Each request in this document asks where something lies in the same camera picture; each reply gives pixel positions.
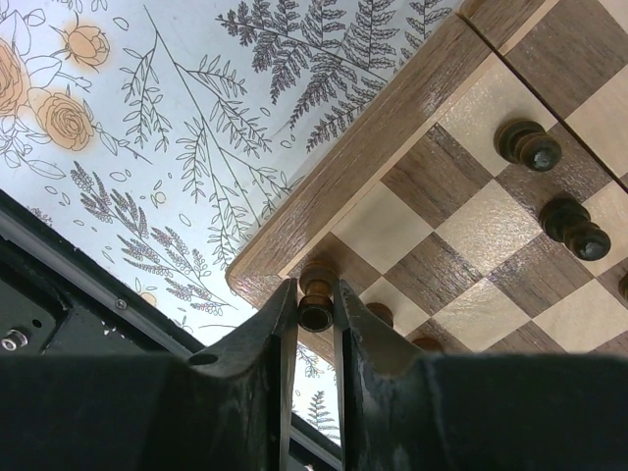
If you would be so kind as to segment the dark chess rook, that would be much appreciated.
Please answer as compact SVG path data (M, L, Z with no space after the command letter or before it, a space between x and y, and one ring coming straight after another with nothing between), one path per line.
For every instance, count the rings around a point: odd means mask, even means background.
M298 284L303 296L298 303L298 324L305 331L321 333L333 325L337 281L335 270L321 261L310 262L301 271Z

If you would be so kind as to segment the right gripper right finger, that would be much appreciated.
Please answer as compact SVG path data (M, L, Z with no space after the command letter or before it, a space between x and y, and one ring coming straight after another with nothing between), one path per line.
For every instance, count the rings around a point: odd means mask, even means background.
M347 470L623 470L627 362L599 354L441 354L334 287Z

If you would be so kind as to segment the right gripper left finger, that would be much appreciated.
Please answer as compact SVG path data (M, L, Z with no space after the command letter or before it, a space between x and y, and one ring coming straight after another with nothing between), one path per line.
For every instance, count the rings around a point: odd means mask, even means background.
M297 286L187 360L168 353L1 362L5 470L284 470Z

